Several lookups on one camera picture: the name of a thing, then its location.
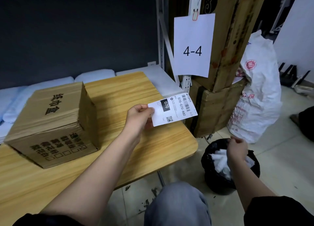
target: blue jeans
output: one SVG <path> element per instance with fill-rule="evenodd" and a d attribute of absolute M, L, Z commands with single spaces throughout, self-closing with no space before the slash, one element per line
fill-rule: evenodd
<path fill-rule="evenodd" d="M 211 226 L 204 195 L 186 182 L 166 185 L 145 211 L 144 226 Z"/>

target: qr code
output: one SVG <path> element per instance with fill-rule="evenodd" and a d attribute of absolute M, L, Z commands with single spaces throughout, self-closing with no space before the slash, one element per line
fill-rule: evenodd
<path fill-rule="evenodd" d="M 166 118 L 167 118 L 167 122 L 168 122 L 168 123 L 173 122 L 172 116 L 169 116 L 169 117 L 166 117 Z"/>

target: wooden tabletop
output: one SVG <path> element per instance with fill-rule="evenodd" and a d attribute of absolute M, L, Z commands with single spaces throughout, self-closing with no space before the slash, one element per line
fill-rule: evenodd
<path fill-rule="evenodd" d="M 101 149 L 79 159 L 42 169 L 2 144 L 1 226 L 12 225 L 28 212 L 40 212 L 78 177 L 121 132 L 130 107 L 162 99 L 143 72 L 91 82 L 85 84 L 85 87 L 97 107 Z M 197 148 L 197 141 L 181 121 L 145 130 L 118 181 L 117 188 L 188 157 Z"/>

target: dark gray wall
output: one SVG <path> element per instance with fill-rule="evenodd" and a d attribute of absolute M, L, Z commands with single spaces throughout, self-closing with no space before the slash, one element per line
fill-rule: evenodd
<path fill-rule="evenodd" d="M 0 89 L 150 61 L 155 0 L 0 0 Z"/>

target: white folded towel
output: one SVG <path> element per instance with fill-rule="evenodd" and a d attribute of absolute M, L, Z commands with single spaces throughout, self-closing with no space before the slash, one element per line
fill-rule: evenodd
<path fill-rule="evenodd" d="M 4 142 L 4 139 L 6 135 L 9 133 L 12 126 L 13 124 L 2 122 L 2 124 L 0 125 L 0 144 Z"/>
<path fill-rule="evenodd" d="M 77 76 L 74 82 L 81 82 L 83 81 L 84 84 L 92 81 L 99 81 L 111 77 L 115 77 L 116 73 L 110 69 L 101 69 L 101 70 L 94 70 L 90 72 L 85 72 Z"/>
<path fill-rule="evenodd" d="M 19 86 L 0 90 L 0 122 L 6 110 L 18 96 L 18 93 L 25 88 L 26 86 Z"/>
<path fill-rule="evenodd" d="M 70 84 L 73 83 L 74 79 L 73 77 L 65 77 L 57 80 L 52 81 L 45 81 L 38 84 L 27 86 L 25 89 L 23 89 L 15 99 L 15 101 L 11 104 L 9 109 L 4 113 L 3 120 L 8 123 L 14 123 L 20 112 L 22 111 L 24 105 L 26 104 L 26 101 L 29 97 L 32 96 L 34 91 Z"/>
<path fill-rule="evenodd" d="M 215 151 L 214 154 L 210 154 L 210 156 L 214 161 L 215 170 L 227 180 L 231 180 L 232 176 L 230 173 L 230 168 L 227 164 L 227 150 L 219 149 Z M 255 162 L 248 156 L 245 157 L 245 162 L 249 168 L 251 168 L 255 164 Z"/>

